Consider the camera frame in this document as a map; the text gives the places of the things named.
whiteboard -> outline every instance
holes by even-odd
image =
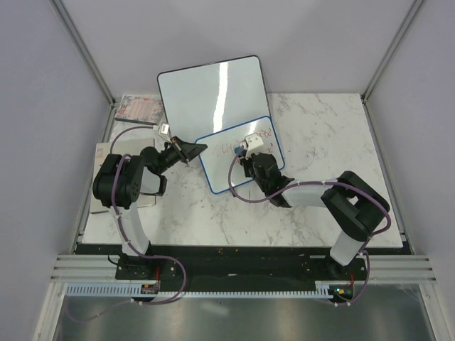
[[[270,115],[256,56],[163,72],[158,83],[171,133],[184,141]]]
[[[279,170],[284,168],[283,153],[269,116],[260,117],[218,133],[201,137],[196,140],[196,143],[207,144],[208,147],[199,155],[199,159],[212,193],[220,194],[229,189],[228,173],[235,157],[234,150],[242,140],[245,140],[246,136],[253,133],[258,133],[262,137],[265,146],[263,153],[270,153],[276,158]],[[245,177],[240,163],[234,165],[231,175],[232,186],[237,187],[250,181],[252,179]]]

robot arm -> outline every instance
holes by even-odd
[[[149,240],[142,229],[137,199],[139,194],[163,195],[166,191],[167,179],[162,173],[182,161],[187,163],[207,149],[205,144],[190,144],[177,136],[165,143],[163,151],[158,152],[154,147],[146,147],[139,156],[132,156],[122,166],[115,191],[115,203],[122,217],[122,226],[129,241],[122,240],[122,252],[128,256],[137,256],[129,247],[131,245],[145,254],[149,248]],[[93,195],[109,208],[120,233],[117,214],[112,206],[112,188],[117,166],[121,155],[109,154],[93,181]]]
[[[241,143],[240,165],[245,176],[253,178],[266,195],[299,183],[281,174],[277,161],[271,154],[262,153],[262,140],[257,134],[247,136]],[[378,201],[387,212],[387,201],[365,181],[351,171],[327,183],[351,185]],[[306,185],[290,188],[275,195],[269,201],[277,207],[317,206],[326,207],[340,225],[341,233],[330,251],[331,258],[341,266],[347,266],[373,235],[373,231],[384,219],[384,214],[369,199],[337,185]]]

whiteboard with blue border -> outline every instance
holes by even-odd
[[[228,172],[235,157],[235,148],[240,145],[241,141],[245,140],[246,136],[253,133],[258,133],[261,136],[264,142],[263,153],[272,154],[276,158],[279,170],[284,168],[283,153],[269,116],[253,119],[217,133],[200,137],[196,143],[208,146],[199,155],[199,159],[212,193],[220,194],[229,190]],[[252,179],[245,177],[243,167],[237,162],[232,170],[232,186],[237,187],[250,181]]]

aluminum frame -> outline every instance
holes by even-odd
[[[395,212],[395,214],[397,215],[397,221],[399,227],[402,228],[403,233],[404,222],[400,211],[397,209],[398,205],[396,196],[390,181],[387,165],[382,157],[380,144],[374,131],[374,124],[371,122],[371,117],[368,111],[368,99],[373,93],[376,84],[379,82],[385,69],[390,64],[393,55],[402,43],[406,32],[408,32],[418,13],[422,9],[425,1],[426,0],[413,1],[394,38],[392,39],[392,42],[382,57],[374,75],[372,76],[371,81],[362,95],[367,120],[372,130],[373,140],[380,158],[380,164],[383,173],[385,174],[386,186],[390,192],[392,204],[396,207],[395,209],[397,212]],[[77,30],[77,27],[73,23],[70,14],[62,3],[62,0],[50,0],[50,2],[61,17],[63,24],[70,34],[70,37],[76,44],[77,49],[81,52],[84,61],[87,63],[87,66],[97,80],[97,83],[105,94],[107,101],[111,104],[111,112],[109,113],[109,119],[102,137],[103,142],[109,141],[114,121],[115,99],[98,70],[95,61],[93,60],[87,46]],[[88,207],[90,206],[90,183],[91,181],[87,184],[87,195],[77,216],[75,224],[77,232],[75,235],[75,241],[69,250],[70,253],[74,251],[76,244],[81,241],[81,236],[85,228],[85,223],[89,214]],[[370,258],[371,277],[369,285],[418,283],[424,298],[425,307],[427,309],[435,338],[438,341],[454,340],[454,336],[452,335],[446,321],[446,314],[441,309],[441,298],[440,294],[438,294],[439,287],[434,277],[431,264],[426,256],[371,256]],[[86,283],[113,283],[115,285],[116,283],[120,284],[125,282],[116,281],[114,279],[114,274],[115,266],[108,263],[105,256],[82,256],[72,254],[60,255],[55,264],[45,298],[45,303],[39,317],[35,335],[33,336],[33,341],[52,340],[55,336],[55,328],[57,326],[63,299],[69,283],[74,283],[73,281],[86,281]]]

paper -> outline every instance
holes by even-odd
[[[144,94],[124,94],[115,114],[118,121],[158,124],[163,116],[163,102]]]
[[[146,147],[154,146],[154,139],[136,139],[136,140],[126,140],[126,141],[117,141],[114,145],[114,154],[130,154],[130,155],[139,155],[142,149]],[[93,166],[93,180],[97,176],[98,171],[100,171],[101,165],[106,159],[107,154],[111,148],[111,143],[97,144],[95,150],[95,164]],[[90,189],[92,194],[92,199],[90,201],[90,213],[99,213],[106,212],[107,207],[104,207],[101,204],[101,201],[96,199],[93,196],[93,191]],[[155,205],[156,198],[153,195],[139,195],[137,200],[137,207],[152,206]]]

